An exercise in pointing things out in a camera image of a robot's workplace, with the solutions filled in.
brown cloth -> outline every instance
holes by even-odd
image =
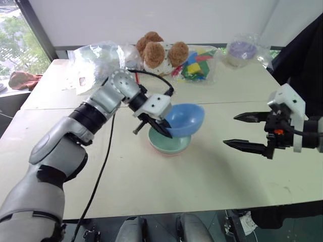
[[[10,76],[9,86],[12,89],[22,90],[28,88],[32,91],[42,75],[33,75],[28,72],[13,72]]]

bag of toy blocks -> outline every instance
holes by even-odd
[[[213,46],[189,45],[187,60],[172,72],[172,77],[178,82],[213,84],[217,51]]]

black curtain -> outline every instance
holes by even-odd
[[[306,102],[307,116],[323,116],[322,15],[307,26],[273,60],[273,77],[290,85]]]

teddy bear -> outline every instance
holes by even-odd
[[[184,42],[169,44],[156,32],[148,32],[138,40],[136,47],[147,72],[157,75],[171,73],[188,57],[188,46]]]

plastic bag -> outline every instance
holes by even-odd
[[[213,84],[217,51],[213,46],[189,45],[187,60],[172,72],[172,77],[178,82]]]
[[[74,82],[76,94],[98,88],[116,69],[125,68],[122,48],[105,41],[69,51],[71,62],[67,82]]]
[[[227,44],[226,55],[222,57],[225,64],[241,68],[258,60],[265,68],[273,68],[270,46],[261,43],[258,34],[239,34]]]
[[[125,58],[127,69],[143,70],[143,61],[136,46],[131,44],[120,45]]]

